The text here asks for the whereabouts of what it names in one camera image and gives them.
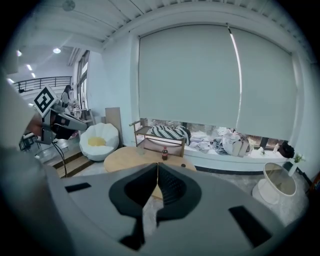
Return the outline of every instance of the railing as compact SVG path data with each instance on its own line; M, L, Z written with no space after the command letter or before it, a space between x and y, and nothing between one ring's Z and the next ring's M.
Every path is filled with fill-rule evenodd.
M63 88L67 85L71 85L71 78L72 76L43 77L15 82L13 86L19 93L41 89L46 86Z

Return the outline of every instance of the black and white pillow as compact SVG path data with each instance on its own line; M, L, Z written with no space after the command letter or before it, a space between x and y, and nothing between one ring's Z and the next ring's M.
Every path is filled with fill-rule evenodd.
M190 145L191 133L184 126L168 127L164 125L157 125L151 127L151 134L161 138L178 140L185 138L185 144Z

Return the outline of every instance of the round wooden table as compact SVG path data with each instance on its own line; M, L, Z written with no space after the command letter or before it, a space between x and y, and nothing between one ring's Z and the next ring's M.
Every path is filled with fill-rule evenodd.
M161 153L134 146L125 146L114 151L105 158L103 165L104 169L110 173L152 163L165 163L173 166L185 164L185 168L197 171L196 167L183 157L168 155L168 159L164 161ZM160 199L163 198L158 185L152 195Z

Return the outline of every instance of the potted plant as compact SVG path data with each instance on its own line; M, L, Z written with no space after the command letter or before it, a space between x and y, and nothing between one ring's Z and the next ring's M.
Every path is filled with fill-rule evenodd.
M295 171L296 171L296 169L298 167L298 163L300 163L302 161L305 161L304 156L302 154L296 153L294 158L291 161L292 162L292 167L291 167L291 169L290 169L290 171L288 173L289 176L292 176L295 173Z

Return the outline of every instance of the person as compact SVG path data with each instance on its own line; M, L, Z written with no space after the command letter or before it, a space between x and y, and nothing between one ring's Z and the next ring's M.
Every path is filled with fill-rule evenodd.
M71 107L76 107L77 103L74 100L73 102L70 100L70 92L73 91L74 89L68 84L65 88L64 91L61 95L61 101L62 101L62 107L64 108L64 112L70 115L70 106Z

